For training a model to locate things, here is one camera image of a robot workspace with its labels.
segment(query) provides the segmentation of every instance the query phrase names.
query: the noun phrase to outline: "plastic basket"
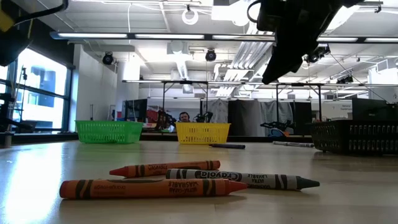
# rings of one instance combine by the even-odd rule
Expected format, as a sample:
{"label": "plastic basket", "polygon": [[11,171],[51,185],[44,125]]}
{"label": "plastic basket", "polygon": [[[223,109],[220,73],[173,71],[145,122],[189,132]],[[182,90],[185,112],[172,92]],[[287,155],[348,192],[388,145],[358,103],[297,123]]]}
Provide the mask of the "plastic basket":
{"label": "plastic basket", "polygon": [[175,123],[180,144],[223,144],[231,124]]}
{"label": "plastic basket", "polygon": [[397,121],[339,120],[313,123],[315,147],[340,154],[398,154]]}
{"label": "plastic basket", "polygon": [[131,121],[76,121],[76,126],[84,143],[133,143],[142,131],[142,123]]}

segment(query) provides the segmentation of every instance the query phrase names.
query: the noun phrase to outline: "black basket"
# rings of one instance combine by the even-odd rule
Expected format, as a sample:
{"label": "black basket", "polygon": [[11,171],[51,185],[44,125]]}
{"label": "black basket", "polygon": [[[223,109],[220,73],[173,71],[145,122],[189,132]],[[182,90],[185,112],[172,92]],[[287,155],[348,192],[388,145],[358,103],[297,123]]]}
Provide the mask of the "black basket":
{"label": "black basket", "polygon": [[340,154],[398,154],[398,121],[339,120],[313,123],[315,147]]}

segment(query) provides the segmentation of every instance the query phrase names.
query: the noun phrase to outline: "yellow basket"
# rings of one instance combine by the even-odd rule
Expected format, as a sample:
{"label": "yellow basket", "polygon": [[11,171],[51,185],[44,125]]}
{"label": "yellow basket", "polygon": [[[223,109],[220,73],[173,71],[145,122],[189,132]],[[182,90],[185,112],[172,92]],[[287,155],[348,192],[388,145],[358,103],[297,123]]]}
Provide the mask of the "yellow basket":
{"label": "yellow basket", "polygon": [[180,144],[223,144],[231,124],[175,123]]}

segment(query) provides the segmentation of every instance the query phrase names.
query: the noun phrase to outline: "security camera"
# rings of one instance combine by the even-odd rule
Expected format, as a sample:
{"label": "security camera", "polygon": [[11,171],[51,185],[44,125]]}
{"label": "security camera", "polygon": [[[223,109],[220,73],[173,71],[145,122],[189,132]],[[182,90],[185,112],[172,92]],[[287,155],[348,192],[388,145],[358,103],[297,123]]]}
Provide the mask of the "security camera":
{"label": "security camera", "polygon": [[208,49],[206,53],[206,61],[214,62],[217,58],[216,52],[214,49]]}
{"label": "security camera", "polygon": [[106,52],[104,58],[102,58],[102,62],[104,63],[104,65],[112,65],[114,64],[116,61],[113,57],[113,53],[112,52]]}

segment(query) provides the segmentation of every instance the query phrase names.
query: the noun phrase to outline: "gray crayon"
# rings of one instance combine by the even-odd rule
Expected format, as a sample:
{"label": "gray crayon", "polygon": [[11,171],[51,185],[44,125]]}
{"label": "gray crayon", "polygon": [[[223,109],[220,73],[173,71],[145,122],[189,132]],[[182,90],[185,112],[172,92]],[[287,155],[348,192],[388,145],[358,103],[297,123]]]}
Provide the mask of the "gray crayon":
{"label": "gray crayon", "polygon": [[296,142],[274,141],[273,144],[280,145],[280,146],[313,147],[313,143],[296,143]]}
{"label": "gray crayon", "polygon": [[318,181],[294,175],[243,174],[194,169],[169,169],[166,172],[166,179],[228,179],[245,183],[248,188],[276,190],[301,190],[320,185]]}

